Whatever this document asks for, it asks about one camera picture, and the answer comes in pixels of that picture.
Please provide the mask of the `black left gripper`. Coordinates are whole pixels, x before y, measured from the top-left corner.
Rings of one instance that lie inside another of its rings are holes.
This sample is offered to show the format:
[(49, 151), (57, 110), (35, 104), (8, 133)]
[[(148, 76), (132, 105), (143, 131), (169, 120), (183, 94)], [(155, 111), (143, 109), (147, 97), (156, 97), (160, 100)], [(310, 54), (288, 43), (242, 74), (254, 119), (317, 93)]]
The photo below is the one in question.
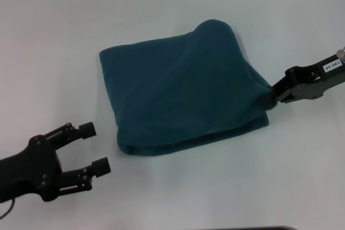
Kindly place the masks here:
[(38, 194), (43, 201), (49, 202), (59, 194), (91, 190), (93, 177), (111, 172), (108, 158), (94, 161), (82, 169), (62, 173), (54, 147), (64, 147), (78, 139), (93, 136), (96, 136), (94, 124), (88, 122), (78, 128), (67, 123), (44, 136), (32, 137), (23, 151), (1, 160), (1, 202), (30, 193)]

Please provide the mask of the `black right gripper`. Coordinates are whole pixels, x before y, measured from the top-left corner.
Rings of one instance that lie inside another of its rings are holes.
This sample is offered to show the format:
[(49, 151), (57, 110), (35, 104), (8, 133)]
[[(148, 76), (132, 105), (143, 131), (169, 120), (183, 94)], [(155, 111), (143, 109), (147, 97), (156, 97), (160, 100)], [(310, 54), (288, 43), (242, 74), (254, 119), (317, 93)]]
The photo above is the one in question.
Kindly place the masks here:
[(278, 102), (315, 100), (328, 89), (344, 83), (344, 58), (333, 55), (316, 64), (295, 66), (259, 97), (263, 109), (272, 109)]

